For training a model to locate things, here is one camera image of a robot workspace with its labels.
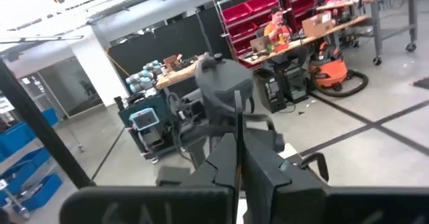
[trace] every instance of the orange shirt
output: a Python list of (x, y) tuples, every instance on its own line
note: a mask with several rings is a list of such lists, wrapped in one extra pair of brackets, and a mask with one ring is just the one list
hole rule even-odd
[[(263, 34), (264, 34), (265, 36), (268, 36), (268, 35), (269, 35), (269, 33), (271, 33), (274, 29), (275, 29), (275, 25), (274, 25), (273, 23), (269, 23), (269, 24), (265, 27), (265, 29), (264, 29), (264, 31), (263, 31)], [(270, 40), (271, 40), (271, 42), (272, 42), (272, 43), (274, 43), (274, 42), (278, 42), (278, 41), (279, 41), (279, 34), (282, 34), (282, 33), (290, 33), (290, 32), (292, 32), (292, 30), (291, 30), (288, 26), (283, 25), (283, 26), (280, 28), (280, 31), (275, 35), (275, 37), (274, 37), (274, 38), (271, 38)]]

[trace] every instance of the black computer tower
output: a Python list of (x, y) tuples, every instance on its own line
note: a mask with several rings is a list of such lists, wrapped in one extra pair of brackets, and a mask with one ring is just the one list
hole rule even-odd
[(262, 105), (271, 113), (286, 108), (282, 87), (278, 77), (270, 70), (259, 69), (255, 72), (256, 89)]
[(279, 64), (274, 71), (280, 76), (280, 84), (284, 97), (293, 103), (308, 99), (304, 70), (297, 64)]

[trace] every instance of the gray floor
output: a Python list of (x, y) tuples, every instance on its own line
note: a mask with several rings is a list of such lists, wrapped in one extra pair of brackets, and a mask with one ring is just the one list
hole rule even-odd
[[(407, 23), (406, 10), (405, 4), (400, 9), (382, 12), (385, 17), (382, 24), (400, 26)], [(345, 51), (348, 67), (365, 73), (370, 79), (368, 87), (363, 92), (344, 99), (320, 95), (362, 116), (364, 121), (315, 98), (296, 105), (293, 113), (271, 115), (285, 141), (299, 152), (311, 149), (320, 150), (326, 155), (331, 185), (429, 186), (429, 170), (425, 168), (429, 164), (429, 150), (419, 148), (429, 148), (429, 107), (383, 122), (374, 128), (362, 129), (349, 138), (339, 138), (366, 126), (368, 122), (378, 121), (429, 99), (429, 90), (410, 85), (429, 76), (429, 51), (426, 50), (429, 46), (429, 28), (424, 26), (429, 20), (429, 0), (421, 0), (419, 10), (420, 28), (416, 52), (410, 54), (404, 50), (409, 42), (407, 33), (384, 41), (381, 66), (374, 66), (372, 63), (375, 56), (373, 40), (360, 48), (348, 49)], [(95, 116), (83, 117), (70, 125), (85, 148), (85, 153), (75, 153), (76, 159), (89, 176), (95, 173), (121, 131), (122, 126), (115, 111), (114, 108), (99, 111)], [(267, 113), (259, 101), (256, 111)], [(75, 141), (66, 130), (62, 137), (66, 142)], [(125, 132), (118, 139), (95, 181), (98, 185), (154, 185), (156, 173), (164, 165), (190, 166), (177, 155), (168, 156), (156, 165), (142, 160), (137, 147)], [(44, 208), (36, 211), (28, 223), (57, 224), (56, 217), (62, 201), (74, 191), (73, 185), (65, 178), (65, 183), (54, 198)]]

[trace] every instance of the orange shop vacuum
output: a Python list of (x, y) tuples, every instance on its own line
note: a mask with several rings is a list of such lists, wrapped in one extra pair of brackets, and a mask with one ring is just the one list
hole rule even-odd
[[(321, 93), (331, 97), (348, 97), (362, 91), (368, 85), (368, 77), (360, 72), (348, 70), (342, 52), (327, 42), (321, 43), (310, 60), (310, 75), (313, 85)], [(342, 83), (354, 76), (362, 83), (354, 89), (342, 92)]]

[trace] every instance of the black floor tape line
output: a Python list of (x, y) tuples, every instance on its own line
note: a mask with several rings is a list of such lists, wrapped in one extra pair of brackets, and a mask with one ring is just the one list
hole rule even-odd
[(344, 133), (344, 134), (342, 134), (338, 137), (334, 137), (333, 139), (328, 140), (324, 143), (318, 144), (317, 146), (314, 146), (314, 147), (311, 147), (307, 150), (304, 150), (303, 152), (300, 153), (301, 156), (306, 156), (308, 154), (320, 151), (324, 148), (327, 148), (327, 147), (332, 146), (336, 143), (339, 143), (341, 141), (349, 139), (350, 137), (353, 137), (355, 135), (363, 133), (364, 131), (370, 130), (372, 128), (375, 128), (378, 131), (388, 135), (389, 137), (392, 137), (393, 139), (396, 139), (397, 141), (413, 148), (414, 150), (419, 151), (420, 153), (429, 156), (429, 148), (427, 148), (427, 147), (425, 147), (425, 146), (423, 146), (423, 145), (421, 145), (421, 144), (419, 144), (419, 143), (417, 143), (417, 142), (415, 142), (415, 141), (413, 141), (413, 140), (411, 140), (411, 139), (409, 139), (409, 138), (407, 138), (407, 137), (405, 137), (399, 133), (396, 133), (395, 131), (392, 131), (392, 130), (387, 129), (387, 128), (382, 126), (384, 123), (387, 123), (387, 122), (392, 121), (394, 119), (400, 118), (404, 115), (407, 115), (408, 113), (412, 113), (412, 112), (417, 111), (419, 109), (422, 109), (426, 106), (429, 106), (429, 100), (423, 101), (421, 103), (418, 103), (416, 105), (413, 105), (413, 106), (408, 107), (404, 110), (401, 110), (397, 113), (394, 113), (392, 115), (389, 115), (389, 116), (384, 117), (378, 121), (373, 122), (373, 121), (371, 121), (365, 117), (360, 116), (357, 113), (354, 113), (348, 109), (340, 107), (337, 104), (335, 104), (329, 100), (324, 99), (323, 97), (315, 95), (314, 93), (310, 93), (309, 95), (314, 97), (315, 99), (318, 99), (319, 101), (335, 108), (336, 110), (338, 110), (338, 111), (340, 111), (340, 112), (342, 112), (342, 113), (344, 113), (344, 114), (346, 114), (346, 115), (348, 115), (348, 116), (350, 116), (350, 117), (352, 117), (352, 118), (354, 118), (354, 119), (356, 119), (362, 123), (365, 123), (365, 126), (357, 128), (355, 130), (352, 130), (348, 133)]
[(93, 177), (91, 178), (92, 181), (95, 179), (95, 177), (97, 177), (97, 174), (99, 174), (101, 168), (105, 164), (105, 162), (106, 162), (107, 158), (109, 157), (110, 153), (112, 152), (113, 148), (116, 146), (116, 143), (118, 142), (118, 140), (121, 137), (124, 130), (125, 130), (125, 127), (119, 132), (119, 134), (116, 137), (115, 141), (113, 142), (112, 146), (109, 148), (109, 151), (107, 151), (106, 156), (103, 158), (103, 160), (101, 160), (99, 167), (97, 168), (97, 170), (95, 170), (95, 173), (93, 174)]

